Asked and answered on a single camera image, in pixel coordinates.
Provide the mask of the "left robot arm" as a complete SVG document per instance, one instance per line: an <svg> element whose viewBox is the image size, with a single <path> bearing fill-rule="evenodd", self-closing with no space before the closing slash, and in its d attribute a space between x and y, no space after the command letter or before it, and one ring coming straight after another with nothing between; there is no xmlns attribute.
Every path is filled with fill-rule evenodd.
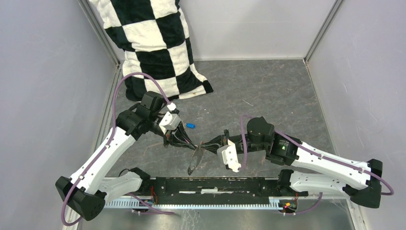
<svg viewBox="0 0 406 230"><path fill-rule="evenodd" d="M147 194L148 176L141 176L136 170L103 182L120 156L147 132L162 137L165 147L197 148L186 134L175 104L168 104L159 93L146 92L140 103L118 115L106 139L76 172L57 179L55 186L64 206L89 221L116 198L131 192Z"/></svg>

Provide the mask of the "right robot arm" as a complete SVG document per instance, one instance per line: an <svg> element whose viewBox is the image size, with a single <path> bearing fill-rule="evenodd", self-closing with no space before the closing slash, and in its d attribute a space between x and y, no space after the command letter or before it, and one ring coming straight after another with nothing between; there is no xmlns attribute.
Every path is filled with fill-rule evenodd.
<svg viewBox="0 0 406 230"><path fill-rule="evenodd" d="M277 191L288 196L298 193L344 195L363 207L379 208L382 197L383 163L377 159L354 161L319 150L309 144L275 130L264 117L251 117L242 134L224 134L204 142L201 147L217 154L224 165L239 172L248 153L264 151L273 164L312 170L303 173L282 170Z"/></svg>

